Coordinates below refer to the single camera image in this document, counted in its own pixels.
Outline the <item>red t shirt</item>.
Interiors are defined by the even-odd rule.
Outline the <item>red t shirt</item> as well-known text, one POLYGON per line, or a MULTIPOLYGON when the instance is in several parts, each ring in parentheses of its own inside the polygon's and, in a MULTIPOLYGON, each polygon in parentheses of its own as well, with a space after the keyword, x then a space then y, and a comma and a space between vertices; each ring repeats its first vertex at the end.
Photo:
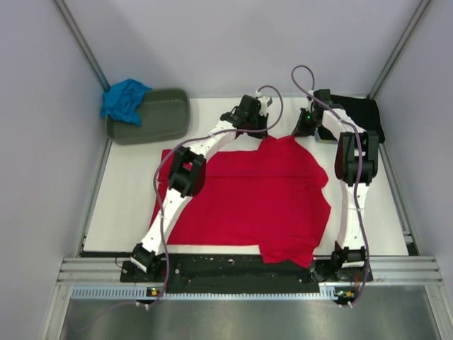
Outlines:
POLYGON ((268 137, 252 151, 218 152, 168 244, 257 246, 267 264, 306 268, 331 212, 327 183, 325 170, 291 136, 268 137))

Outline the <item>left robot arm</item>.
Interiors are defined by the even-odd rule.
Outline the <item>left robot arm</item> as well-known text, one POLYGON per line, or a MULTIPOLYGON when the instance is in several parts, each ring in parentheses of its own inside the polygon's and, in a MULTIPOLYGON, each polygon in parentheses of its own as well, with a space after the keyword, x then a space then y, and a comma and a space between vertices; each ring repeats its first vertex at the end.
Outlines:
POLYGON ((273 100, 256 93, 245 95, 239 105, 222 114, 218 123, 204 137, 192 138, 172 149, 159 164, 160 173, 169 164, 167 190, 156 194, 159 210, 151 226, 131 254, 136 272, 146 281, 160 274, 158 256, 167 255, 166 241, 187 204, 205 184, 208 161, 225 145, 246 133, 251 137, 267 137, 269 106, 273 100))

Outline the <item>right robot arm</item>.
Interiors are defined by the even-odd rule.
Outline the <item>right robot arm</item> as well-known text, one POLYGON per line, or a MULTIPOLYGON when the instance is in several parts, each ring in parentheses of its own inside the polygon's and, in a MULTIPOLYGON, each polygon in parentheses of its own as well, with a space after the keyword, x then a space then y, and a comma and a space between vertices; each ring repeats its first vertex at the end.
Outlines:
POLYGON ((328 89, 307 91, 307 104, 292 135, 308 137, 325 128, 337 141, 334 173, 342 192, 340 230, 330 270, 338 280, 349 279, 369 264, 364 214, 367 193, 378 171, 379 136, 357 125, 346 109, 334 104, 328 89))

